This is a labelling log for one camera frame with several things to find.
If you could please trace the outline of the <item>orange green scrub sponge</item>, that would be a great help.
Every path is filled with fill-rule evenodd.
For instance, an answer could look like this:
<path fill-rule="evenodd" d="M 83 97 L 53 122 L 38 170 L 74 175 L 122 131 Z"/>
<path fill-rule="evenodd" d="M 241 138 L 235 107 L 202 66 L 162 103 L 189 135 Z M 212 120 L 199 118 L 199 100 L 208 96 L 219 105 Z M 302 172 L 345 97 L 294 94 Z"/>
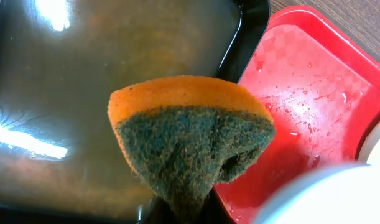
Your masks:
<path fill-rule="evenodd" d="M 193 223 L 208 194 L 253 165 L 276 129 L 244 87 L 219 78 L 156 78 L 112 92 L 107 114 L 131 170 L 176 219 Z"/>

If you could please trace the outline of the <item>light blue plate bottom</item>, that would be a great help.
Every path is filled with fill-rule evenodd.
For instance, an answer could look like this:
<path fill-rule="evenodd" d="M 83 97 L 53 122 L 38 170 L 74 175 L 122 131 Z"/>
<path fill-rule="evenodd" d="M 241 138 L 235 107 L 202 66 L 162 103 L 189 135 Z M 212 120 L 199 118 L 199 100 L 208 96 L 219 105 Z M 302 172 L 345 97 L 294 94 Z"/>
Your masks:
<path fill-rule="evenodd" d="M 279 189 L 253 223 L 380 223 L 380 167 L 345 164 L 301 175 Z"/>

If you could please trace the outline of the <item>light blue plate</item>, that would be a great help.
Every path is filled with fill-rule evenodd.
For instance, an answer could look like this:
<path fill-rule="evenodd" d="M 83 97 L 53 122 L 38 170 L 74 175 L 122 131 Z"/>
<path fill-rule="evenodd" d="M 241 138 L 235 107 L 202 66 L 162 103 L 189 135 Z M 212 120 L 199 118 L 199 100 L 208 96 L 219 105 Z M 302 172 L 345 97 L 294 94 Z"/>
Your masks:
<path fill-rule="evenodd" d="M 279 189 L 253 223 L 380 223 L 380 167 L 345 164 L 301 175 Z"/>
<path fill-rule="evenodd" d="M 380 167 L 380 121 L 366 136 L 359 151 L 358 160 Z"/>

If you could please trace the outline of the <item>light blue plate top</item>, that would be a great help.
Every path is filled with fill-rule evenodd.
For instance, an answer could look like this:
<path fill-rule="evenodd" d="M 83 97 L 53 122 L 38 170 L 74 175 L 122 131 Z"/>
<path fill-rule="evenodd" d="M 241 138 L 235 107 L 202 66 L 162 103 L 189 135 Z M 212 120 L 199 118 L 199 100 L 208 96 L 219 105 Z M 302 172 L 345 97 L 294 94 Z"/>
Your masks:
<path fill-rule="evenodd" d="M 380 167 L 380 121 L 366 136 L 359 151 L 358 160 Z"/>

